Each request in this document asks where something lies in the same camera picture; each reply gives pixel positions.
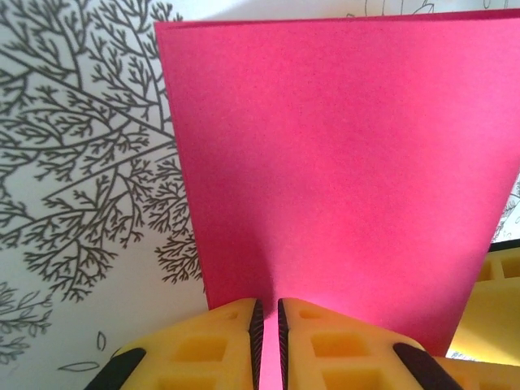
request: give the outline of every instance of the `pink card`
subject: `pink card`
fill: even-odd
[[[446,352],[520,167],[520,12],[158,24],[211,308],[298,297]]]

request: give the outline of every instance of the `tree pattern wallpaper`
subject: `tree pattern wallpaper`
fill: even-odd
[[[274,19],[476,3],[331,0],[316,15],[299,2],[262,7]],[[255,19],[259,3],[0,0],[1,388],[83,388],[121,344],[205,308],[154,23]],[[519,201],[516,183],[496,241],[520,237]]]

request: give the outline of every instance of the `pink paper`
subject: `pink paper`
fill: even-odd
[[[518,11],[158,24],[211,308],[298,297],[443,354],[520,167]]]

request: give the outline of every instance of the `wallpaper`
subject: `wallpaper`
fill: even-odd
[[[153,23],[520,0],[0,0],[0,388],[83,388],[206,301]],[[520,237],[520,183],[495,240]]]

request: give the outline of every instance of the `yellow plastic object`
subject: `yellow plastic object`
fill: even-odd
[[[261,303],[242,299],[128,344],[112,360],[145,350],[123,390],[253,390],[262,330]],[[110,374],[92,388],[119,388],[108,385]]]
[[[520,366],[520,249],[487,255],[450,349]]]
[[[520,367],[436,357],[464,390],[519,390]]]
[[[414,340],[306,301],[282,304],[288,390],[423,390],[392,349],[399,342],[422,349]]]

